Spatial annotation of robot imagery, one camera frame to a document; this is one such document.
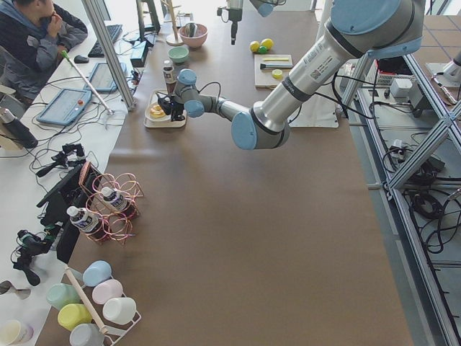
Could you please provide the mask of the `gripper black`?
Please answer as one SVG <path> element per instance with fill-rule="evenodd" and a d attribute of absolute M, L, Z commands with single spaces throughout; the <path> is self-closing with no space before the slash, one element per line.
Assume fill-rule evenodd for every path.
<path fill-rule="evenodd" d="M 182 103 L 171 101 L 171 121 L 181 122 L 184 120 L 184 105 Z"/>
<path fill-rule="evenodd" d="M 232 21 L 231 31 L 230 31 L 230 33 L 231 33 L 231 45 L 236 44 L 237 32 L 238 32 L 238 21 Z"/>

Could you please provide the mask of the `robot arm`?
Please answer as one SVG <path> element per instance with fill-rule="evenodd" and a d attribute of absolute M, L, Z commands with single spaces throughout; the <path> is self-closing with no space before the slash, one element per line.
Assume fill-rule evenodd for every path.
<path fill-rule="evenodd" d="M 286 1 L 251 0 L 250 3 L 262 17 L 267 17 L 273 12 L 275 7 L 283 6 Z M 226 1 L 226 7 L 224 10 L 227 11 L 228 20 L 231 22 L 230 43 L 231 45 L 235 45 L 238 32 L 238 23 L 243 18 L 243 1 L 228 0 Z"/>
<path fill-rule="evenodd" d="M 231 122 L 231 135 L 244 150 L 277 148 L 290 134 L 287 119 L 349 59 L 393 58 L 416 52 L 422 41 L 423 1 L 333 1 L 324 34 L 262 101 L 247 108 L 222 97 L 202 95 L 196 73 L 179 72 L 171 110 L 188 117 L 215 113 Z"/>

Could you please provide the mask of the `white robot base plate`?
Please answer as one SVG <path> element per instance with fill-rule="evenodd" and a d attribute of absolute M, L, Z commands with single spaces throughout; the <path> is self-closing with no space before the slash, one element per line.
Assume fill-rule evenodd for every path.
<path fill-rule="evenodd" d="M 334 108 L 310 107 L 304 104 L 288 118 L 291 128 L 337 128 L 339 126 Z"/>

